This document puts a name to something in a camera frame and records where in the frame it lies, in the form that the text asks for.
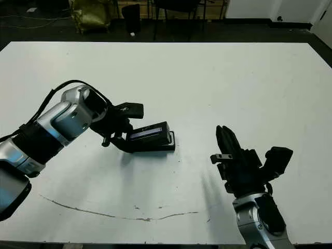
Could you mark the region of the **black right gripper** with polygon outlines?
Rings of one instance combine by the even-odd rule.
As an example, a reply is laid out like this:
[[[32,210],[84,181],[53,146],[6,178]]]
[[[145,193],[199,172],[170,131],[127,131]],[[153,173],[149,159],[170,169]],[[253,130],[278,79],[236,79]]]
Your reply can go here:
[[[256,151],[242,149],[236,135],[226,126],[216,127],[216,139],[221,154],[210,156],[216,164],[226,192],[231,194],[254,194],[270,192],[270,184],[265,182],[262,166]]]

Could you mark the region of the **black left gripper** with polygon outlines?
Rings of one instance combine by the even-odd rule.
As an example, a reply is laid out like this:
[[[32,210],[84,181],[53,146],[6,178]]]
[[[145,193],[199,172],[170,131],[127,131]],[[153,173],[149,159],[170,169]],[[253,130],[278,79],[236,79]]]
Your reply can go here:
[[[103,118],[90,125],[90,129],[103,138],[103,147],[108,147],[112,143],[126,153],[133,153],[131,145],[122,137],[123,133],[131,131],[128,118],[129,108],[129,103],[117,106],[109,105]]]

